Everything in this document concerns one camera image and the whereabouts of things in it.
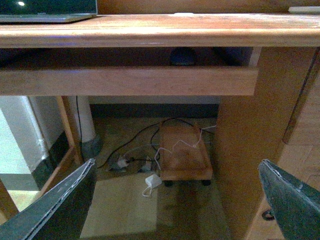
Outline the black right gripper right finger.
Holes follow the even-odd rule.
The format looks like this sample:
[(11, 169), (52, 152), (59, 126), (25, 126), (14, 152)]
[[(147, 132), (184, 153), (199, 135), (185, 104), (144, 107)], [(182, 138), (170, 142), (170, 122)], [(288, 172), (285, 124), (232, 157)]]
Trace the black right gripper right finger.
[(259, 178), (276, 223), (286, 240), (320, 238), (320, 192), (268, 159)]

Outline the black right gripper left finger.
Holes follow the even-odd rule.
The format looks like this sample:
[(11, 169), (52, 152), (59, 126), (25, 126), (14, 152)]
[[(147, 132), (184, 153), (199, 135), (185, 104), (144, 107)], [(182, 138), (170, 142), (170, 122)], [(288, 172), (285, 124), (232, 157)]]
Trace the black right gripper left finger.
[(91, 158), (0, 226), (2, 240), (78, 240), (97, 182)]

